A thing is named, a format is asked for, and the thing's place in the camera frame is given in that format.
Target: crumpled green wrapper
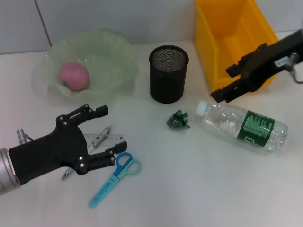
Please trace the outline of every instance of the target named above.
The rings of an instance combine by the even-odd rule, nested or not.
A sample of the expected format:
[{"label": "crumpled green wrapper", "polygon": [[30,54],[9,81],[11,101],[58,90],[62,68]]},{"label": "crumpled green wrapper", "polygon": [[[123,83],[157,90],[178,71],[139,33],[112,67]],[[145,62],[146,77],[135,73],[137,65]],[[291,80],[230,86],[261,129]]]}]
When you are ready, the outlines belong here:
[{"label": "crumpled green wrapper", "polygon": [[168,120],[167,125],[174,129],[189,129],[188,114],[182,110],[175,112]]}]

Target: green bottle label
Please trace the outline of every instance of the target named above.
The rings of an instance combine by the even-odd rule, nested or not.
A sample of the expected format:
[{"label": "green bottle label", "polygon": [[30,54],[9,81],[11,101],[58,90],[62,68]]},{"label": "green bottle label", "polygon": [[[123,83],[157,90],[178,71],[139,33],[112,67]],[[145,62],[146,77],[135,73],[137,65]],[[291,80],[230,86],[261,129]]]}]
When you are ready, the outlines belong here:
[{"label": "green bottle label", "polygon": [[274,125],[274,119],[248,111],[238,134],[238,138],[264,147]]}]

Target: plastic water bottle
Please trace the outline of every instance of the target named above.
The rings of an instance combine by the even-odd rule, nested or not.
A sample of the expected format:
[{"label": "plastic water bottle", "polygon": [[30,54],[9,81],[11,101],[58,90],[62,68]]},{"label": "plastic water bottle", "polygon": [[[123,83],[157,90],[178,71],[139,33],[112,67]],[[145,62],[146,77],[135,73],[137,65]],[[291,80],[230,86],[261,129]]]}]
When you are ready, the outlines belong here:
[{"label": "plastic water bottle", "polygon": [[201,101],[196,114],[203,124],[270,152],[282,147],[288,132],[288,126],[282,122],[232,105],[210,105]]}]

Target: black mesh pencil holder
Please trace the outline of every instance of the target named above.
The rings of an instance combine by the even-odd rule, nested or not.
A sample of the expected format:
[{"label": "black mesh pencil holder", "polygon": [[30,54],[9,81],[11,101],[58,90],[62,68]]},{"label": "black mesh pencil holder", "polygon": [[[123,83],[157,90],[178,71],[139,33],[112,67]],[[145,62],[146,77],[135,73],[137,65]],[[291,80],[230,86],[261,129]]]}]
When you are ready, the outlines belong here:
[{"label": "black mesh pencil holder", "polygon": [[183,96],[187,53],[172,45],[160,46],[150,54],[150,94],[160,103],[174,103]]}]

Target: scissor blade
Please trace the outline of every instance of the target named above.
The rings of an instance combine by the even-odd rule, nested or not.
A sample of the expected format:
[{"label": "scissor blade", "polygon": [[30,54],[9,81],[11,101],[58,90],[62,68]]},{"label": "scissor blade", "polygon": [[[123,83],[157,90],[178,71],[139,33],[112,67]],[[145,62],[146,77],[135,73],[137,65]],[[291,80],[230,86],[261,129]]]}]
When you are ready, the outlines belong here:
[{"label": "scissor blade", "polygon": [[100,188],[100,190],[94,195],[94,197],[89,201],[90,207],[96,207],[106,196],[107,194],[116,186],[119,182],[119,179],[112,175],[105,184]]}]

